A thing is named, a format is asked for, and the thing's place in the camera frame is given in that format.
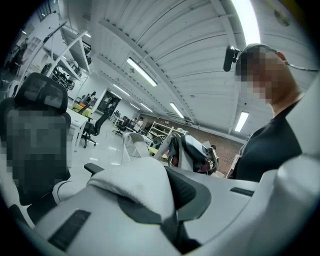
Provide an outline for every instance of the floor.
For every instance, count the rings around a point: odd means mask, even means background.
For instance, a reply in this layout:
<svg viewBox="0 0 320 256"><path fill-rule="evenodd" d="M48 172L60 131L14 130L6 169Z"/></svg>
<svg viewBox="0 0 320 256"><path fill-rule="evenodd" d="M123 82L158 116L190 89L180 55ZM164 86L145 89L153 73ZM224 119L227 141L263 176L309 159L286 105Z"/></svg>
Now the floor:
<svg viewBox="0 0 320 256"><path fill-rule="evenodd" d="M101 115L93 113L91 117L98 120ZM107 119L101 126L100 133L97 136L91 136L96 142L96 146L90 141L84 148L85 140L81 139L77 152L72 158L72 166L69 169L71 180L85 184L88 182L91 174L84 169L87 163L94 163L102 168L119 165L123 154L123 140L120 135L115 135L113 130L118 130L114 124Z"/></svg>

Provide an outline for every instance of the wall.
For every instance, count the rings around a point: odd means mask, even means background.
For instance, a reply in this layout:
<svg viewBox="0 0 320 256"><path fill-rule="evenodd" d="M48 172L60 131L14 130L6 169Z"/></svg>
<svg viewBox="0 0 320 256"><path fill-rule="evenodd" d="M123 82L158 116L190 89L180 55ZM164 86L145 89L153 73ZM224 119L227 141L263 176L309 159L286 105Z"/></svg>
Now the wall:
<svg viewBox="0 0 320 256"><path fill-rule="evenodd" d="M209 141L211 145L216 145L216 154L219 157L219 165L217 171L223 174L228 173L235 155L239 152L242 146L242 144L236 141L220 137L202 130L198 130L190 126L182 125L172 121L169 121L169 124L165 124L165 121L167 120L161 118L157 119L156 117L145 114L141 114L140 116L143 117L143 127L148 122L153 123L154 121L156 121L157 123L164 124L169 127L174 126L175 129L180 127L184 130L187 130L189 132L189 135L193 136L196 140L198 140L201 143Z"/></svg>
<svg viewBox="0 0 320 256"><path fill-rule="evenodd" d="M114 111L119 111L121 117L127 116L128 118L136 118L139 115L139 111L132 107L129 103L123 99L120 100Z"/></svg>
<svg viewBox="0 0 320 256"><path fill-rule="evenodd" d="M85 81L87 76L88 73L84 72L82 74L81 80ZM75 80L73 90L68 90L68 97L74 100L76 96L81 98L83 95L96 92L95 97L99 99L104 90L109 86L110 83L107 80L93 72L91 75L89 75L81 90L79 90L81 87L81 83L78 80Z"/></svg>

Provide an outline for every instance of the man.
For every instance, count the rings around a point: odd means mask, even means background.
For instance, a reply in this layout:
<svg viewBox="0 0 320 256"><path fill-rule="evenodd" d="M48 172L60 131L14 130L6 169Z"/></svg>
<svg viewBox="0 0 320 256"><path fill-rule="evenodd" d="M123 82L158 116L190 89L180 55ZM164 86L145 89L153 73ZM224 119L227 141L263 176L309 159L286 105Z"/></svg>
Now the man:
<svg viewBox="0 0 320 256"><path fill-rule="evenodd" d="M236 78L269 104L273 119L240 149L234 179L259 182L264 172L302 153L286 116L303 95L287 65L281 52L263 44L248 45L236 62Z"/></svg>
<svg viewBox="0 0 320 256"><path fill-rule="evenodd" d="M139 132L141 126L143 125L144 123L144 118L143 117L140 117L140 120L136 123L136 125L133 127L133 129L137 132Z"/></svg>

